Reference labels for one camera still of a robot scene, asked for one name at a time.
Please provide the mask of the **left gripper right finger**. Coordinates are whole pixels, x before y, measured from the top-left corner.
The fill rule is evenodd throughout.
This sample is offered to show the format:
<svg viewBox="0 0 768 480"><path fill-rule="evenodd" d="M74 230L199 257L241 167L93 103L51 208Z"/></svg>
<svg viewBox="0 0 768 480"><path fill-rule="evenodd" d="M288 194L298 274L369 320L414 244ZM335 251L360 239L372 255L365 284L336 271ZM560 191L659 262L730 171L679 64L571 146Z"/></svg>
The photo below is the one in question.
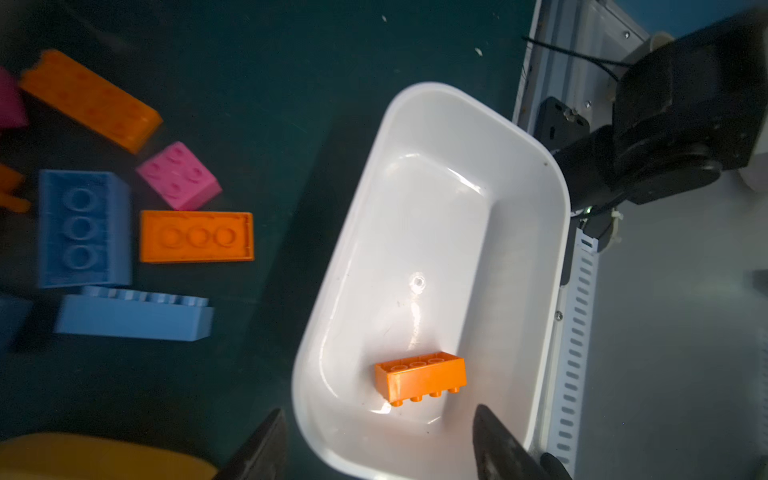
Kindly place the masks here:
<svg viewBox="0 0 768 480"><path fill-rule="evenodd" d="M492 410L479 404L472 424L477 476L483 480L571 480L559 459L531 456Z"/></svg>

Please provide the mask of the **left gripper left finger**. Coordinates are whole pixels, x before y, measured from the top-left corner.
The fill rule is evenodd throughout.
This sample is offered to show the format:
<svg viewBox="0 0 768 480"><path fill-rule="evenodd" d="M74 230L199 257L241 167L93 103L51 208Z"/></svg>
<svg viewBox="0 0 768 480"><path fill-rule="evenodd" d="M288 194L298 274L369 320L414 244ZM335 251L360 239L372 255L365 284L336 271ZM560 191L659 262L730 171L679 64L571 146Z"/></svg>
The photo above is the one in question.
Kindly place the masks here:
<svg viewBox="0 0 768 480"><path fill-rule="evenodd" d="M285 412L272 410L213 480L285 478L288 427Z"/></svg>

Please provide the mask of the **orange lego brick cluster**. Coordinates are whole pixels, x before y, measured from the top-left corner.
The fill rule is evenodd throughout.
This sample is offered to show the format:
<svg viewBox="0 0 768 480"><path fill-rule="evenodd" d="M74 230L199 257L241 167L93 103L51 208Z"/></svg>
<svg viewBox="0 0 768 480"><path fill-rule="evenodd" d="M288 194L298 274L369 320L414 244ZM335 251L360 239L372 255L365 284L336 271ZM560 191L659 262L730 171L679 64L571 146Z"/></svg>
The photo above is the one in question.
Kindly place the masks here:
<svg viewBox="0 0 768 480"><path fill-rule="evenodd" d="M465 360L446 352L382 362L373 369L376 391L394 408L456 394L468 384Z"/></svg>

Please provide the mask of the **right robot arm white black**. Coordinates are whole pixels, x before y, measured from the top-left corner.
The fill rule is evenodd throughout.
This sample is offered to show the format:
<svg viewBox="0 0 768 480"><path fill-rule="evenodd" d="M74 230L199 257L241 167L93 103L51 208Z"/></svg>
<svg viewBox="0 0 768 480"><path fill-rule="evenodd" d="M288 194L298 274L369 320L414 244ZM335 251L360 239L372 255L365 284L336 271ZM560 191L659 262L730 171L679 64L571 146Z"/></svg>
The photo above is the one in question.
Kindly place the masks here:
<svg viewBox="0 0 768 480"><path fill-rule="evenodd" d="M675 40L618 80L612 122L558 150L572 210L695 190L747 166L767 118L767 10Z"/></svg>

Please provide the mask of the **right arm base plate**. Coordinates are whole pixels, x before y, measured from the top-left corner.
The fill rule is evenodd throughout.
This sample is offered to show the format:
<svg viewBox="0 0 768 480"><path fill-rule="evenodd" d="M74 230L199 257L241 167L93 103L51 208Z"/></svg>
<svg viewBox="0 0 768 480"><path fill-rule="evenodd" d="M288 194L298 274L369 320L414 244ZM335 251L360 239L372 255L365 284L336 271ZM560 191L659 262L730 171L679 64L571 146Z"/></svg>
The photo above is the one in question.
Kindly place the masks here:
<svg viewBox="0 0 768 480"><path fill-rule="evenodd" d="M589 122L555 97L539 106L533 137L550 152L561 150L590 134Z"/></svg>

